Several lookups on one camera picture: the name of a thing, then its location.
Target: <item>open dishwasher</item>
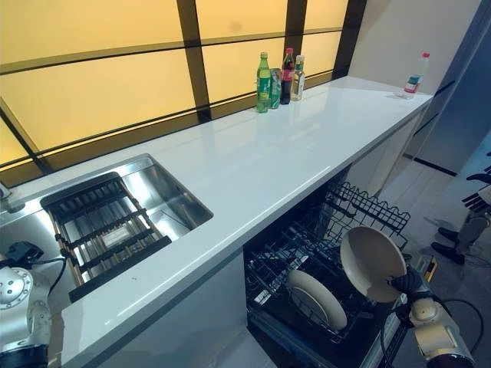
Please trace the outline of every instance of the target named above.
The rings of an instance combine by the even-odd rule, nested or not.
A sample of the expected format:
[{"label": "open dishwasher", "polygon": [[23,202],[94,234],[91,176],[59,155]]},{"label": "open dishwasher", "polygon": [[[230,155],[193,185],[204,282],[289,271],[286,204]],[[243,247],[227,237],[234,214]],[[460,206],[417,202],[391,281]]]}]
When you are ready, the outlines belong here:
[{"label": "open dishwasher", "polygon": [[[366,357],[394,304],[369,300],[351,285],[339,247],[346,231],[363,225],[382,231],[402,250],[409,218],[339,175],[245,245],[249,330],[273,361],[281,350],[299,366],[373,366]],[[335,296],[346,314],[344,328],[332,329],[317,308],[295,298],[288,286],[292,270],[311,275]],[[393,355],[404,334],[401,327],[388,347]]]}]

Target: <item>white countertop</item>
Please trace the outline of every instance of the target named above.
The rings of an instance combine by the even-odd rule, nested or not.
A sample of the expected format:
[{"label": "white countertop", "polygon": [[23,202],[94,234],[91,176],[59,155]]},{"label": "white countertop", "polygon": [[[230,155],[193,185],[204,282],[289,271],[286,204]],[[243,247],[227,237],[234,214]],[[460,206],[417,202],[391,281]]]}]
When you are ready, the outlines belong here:
[{"label": "white countertop", "polygon": [[64,169],[17,196],[149,153],[214,216],[62,312],[61,360],[80,366],[155,313],[253,235],[366,153],[431,96],[344,77],[266,114],[254,109]]}]

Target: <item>can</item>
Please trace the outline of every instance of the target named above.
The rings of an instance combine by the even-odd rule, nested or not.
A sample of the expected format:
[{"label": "can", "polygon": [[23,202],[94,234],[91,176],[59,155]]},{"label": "can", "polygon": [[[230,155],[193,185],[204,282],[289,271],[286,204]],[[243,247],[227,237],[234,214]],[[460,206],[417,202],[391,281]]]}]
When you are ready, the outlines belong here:
[{"label": "can", "polygon": [[282,70],[274,67],[271,71],[271,83],[269,84],[269,107],[277,109],[282,96]]}]

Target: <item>frosted glass window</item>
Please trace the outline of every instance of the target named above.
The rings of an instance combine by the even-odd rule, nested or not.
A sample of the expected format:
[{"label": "frosted glass window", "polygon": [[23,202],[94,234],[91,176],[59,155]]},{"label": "frosted glass window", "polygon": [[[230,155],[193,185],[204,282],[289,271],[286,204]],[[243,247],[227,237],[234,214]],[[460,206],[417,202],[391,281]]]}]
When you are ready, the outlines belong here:
[{"label": "frosted glass window", "polygon": [[306,34],[302,41],[305,73],[317,74],[334,68],[341,32]]},{"label": "frosted glass window", "polygon": [[210,102],[253,92],[261,51],[269,67],[281,67],[284,38],[203,47]]},{"label": "frosted glass window", "polygon": [[184,50],[7,74],[0,84],[40,150],[194,107]]},{"label": "frosted glass window", "polygon": [[0,117],[0,163],[8,163],[28,155],[21,144],[15,139],[10,129]]},{"label": "frosted glass window", "polygon": [[285,32],[286,0],[196,0],[202,39]]},{"label": "frosted glass window", "polygon": [[342,27],[348,0],[308,0],[305,30]]},{"label": "frosted glass window", "polygon": [[0,62],[3,64],[182,40],[175,1],[0,1]]}]

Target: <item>black dish rack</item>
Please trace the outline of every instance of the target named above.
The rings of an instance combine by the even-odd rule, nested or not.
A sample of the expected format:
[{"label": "black dish rack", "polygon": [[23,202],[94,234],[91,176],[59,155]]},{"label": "black dish rack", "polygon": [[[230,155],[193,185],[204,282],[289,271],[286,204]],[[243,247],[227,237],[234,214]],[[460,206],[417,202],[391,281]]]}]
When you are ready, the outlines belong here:
[{"label": "black dish rack", "polygon": [[45,197],[41,206],[77,285],[70,292],[72,302],[171,242],[117,172]]},{"label": "black dish rack", "polygon": [[[332,343],[339,344],[357,321],[373,317],[376,306],[374,301],[354,289],[342,269],[339,247],[343,235],[350,228],[369,226],[385,233],[402,250],[407,239],[401,231],[409,218],[409,213],[370,197],[349,182],[330,184],[321,204],[288,224],[259,250],[245,253],[249,308],[269,311],[278,305],[289,304],[296,317],[287,319],[295,321],[296,329],[302,328],[298,324],[308,324]],[[294,269],[316,278],[339,300],[348,319],[344,329],[336,331],[325,323],[315,324],[313,320],[319,322],[324,318],[315,316],[315,312],[305,305],[293,302],[285,282],[288,273]]]}]

